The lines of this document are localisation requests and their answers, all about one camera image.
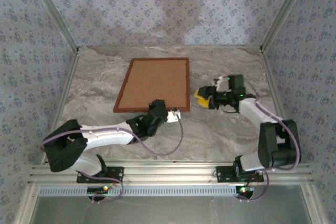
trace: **black bracket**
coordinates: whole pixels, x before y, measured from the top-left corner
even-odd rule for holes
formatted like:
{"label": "black bracket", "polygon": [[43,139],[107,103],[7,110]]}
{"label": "black bracket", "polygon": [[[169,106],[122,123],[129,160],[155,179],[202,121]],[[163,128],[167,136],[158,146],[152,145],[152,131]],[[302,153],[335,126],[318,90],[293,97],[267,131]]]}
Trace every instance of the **black bracket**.
{"label": "black bracket", "polygon": [[[106,178],[116,178],[122,182],[124,177],[124,167],[107,167]],[[113,181],[106,179],[93,179],[78,173],[77,183],[79,184],[111,184]]]}
{"label": "black bracket", "polygon": [[264,182],[263,175],[259,175],[255,171],[245,172],[243,175],[237,176],[234,166],[216,166],[216,177],[218,183]]}

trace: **brown board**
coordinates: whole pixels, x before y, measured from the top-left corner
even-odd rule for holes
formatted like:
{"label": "brown board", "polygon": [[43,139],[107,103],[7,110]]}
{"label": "brown board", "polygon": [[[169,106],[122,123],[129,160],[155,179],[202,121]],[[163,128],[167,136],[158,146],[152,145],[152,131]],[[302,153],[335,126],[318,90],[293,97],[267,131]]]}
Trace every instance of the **brown board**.
{"label": "brown board", "polygon": [[132,59],[113,111],[147,112],[156,99],[190,111],[189,58]]}

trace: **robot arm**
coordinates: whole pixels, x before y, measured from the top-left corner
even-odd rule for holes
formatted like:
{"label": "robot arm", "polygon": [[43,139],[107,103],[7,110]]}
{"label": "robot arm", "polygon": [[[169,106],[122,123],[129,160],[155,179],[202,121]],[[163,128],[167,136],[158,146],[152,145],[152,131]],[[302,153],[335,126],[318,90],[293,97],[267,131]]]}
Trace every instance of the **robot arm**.
{"label": "robot arm", "polygon": [[[254,95],[246,94],[242,75],[228,76],[227,79],[230,91],[218,91],[218,85],[223,81],[223,78],[219,78],[214,80],[215,85],[198,89],[194,96],[198,98],[201,106],[208,109],[230,105],[259,129],[258,150],[236,157],[234,166],[237,176],[260,169],[293,164],[297,153],[288,132],[279,122],[266,114],[272,114],[271,112],[260,104],[257,105]],[[293,120],[284,120],[278,116],[275,118],[284,123],[298,140],[297,126]]]}
{"label": "robot arm", "polygon": [[134,135],[144,141],[154,136],[164,122],[176,122],[176,115],[180,116],[179,111],[169,112],[163,100],[155,100],[150,104],[146,115],[136,116],[117,125],[86,126],[79,125],[77,120],[70,120],[44,140],[50,170],[60,172],[71,168],[88,175],[104,177],[107,168],[102,157],[87,153],[87,150],[111,144],[136,143]]}

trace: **marble surface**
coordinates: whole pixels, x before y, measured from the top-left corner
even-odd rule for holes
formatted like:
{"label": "marble surface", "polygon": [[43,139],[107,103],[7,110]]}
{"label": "marble surface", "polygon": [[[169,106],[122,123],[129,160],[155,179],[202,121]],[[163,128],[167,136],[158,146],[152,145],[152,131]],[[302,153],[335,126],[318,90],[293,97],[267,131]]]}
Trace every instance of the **marble surface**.
{"label": "marble surface", "polygon": [[[82,47],[60,124],[78,119],[84,125],[111,125],[133,118],[136,114],[113,113],[112,109],[130,60],[143,57],[189,57],[191,95],[197,88],[211,85],[213,78],[242,73],[258,91],[262,104],[275,111],[256,48]],[[201,108],[191,97],[191,111],[182,113],[181,117],[185,133],[183,143],[165,159],[233,161],[237,155],[251,153],[257,148],[257,129],[240,114]],[[178,123],[164,124],[145,144],[166,153],[177,145],[180,133]],[[104,146],[90,152],[104,158],[162,159],[152,156],[140,144]]]}

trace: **blue floral wallpaper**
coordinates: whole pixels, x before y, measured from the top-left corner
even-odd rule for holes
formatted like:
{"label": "blue floral wallpaper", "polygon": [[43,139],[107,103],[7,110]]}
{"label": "blue floral wallpaper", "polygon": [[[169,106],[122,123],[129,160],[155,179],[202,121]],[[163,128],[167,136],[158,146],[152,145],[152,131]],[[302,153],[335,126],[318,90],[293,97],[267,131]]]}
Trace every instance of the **blue floral wallpaper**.
{"label": "blue floral wallpaper", "polygon": [[283,0],[53,0],[77,46],[260,45]]}
{"label": "blue floral wallpaper", "polygon": [[288,115],[299,123],[330,223],[336,223],[336,0],[297,0],[266,53]]}
{"label": "blue floral wallpaper", "polygon": [[0,0],[0,223],[39,162],[72,55],[40,0]]}

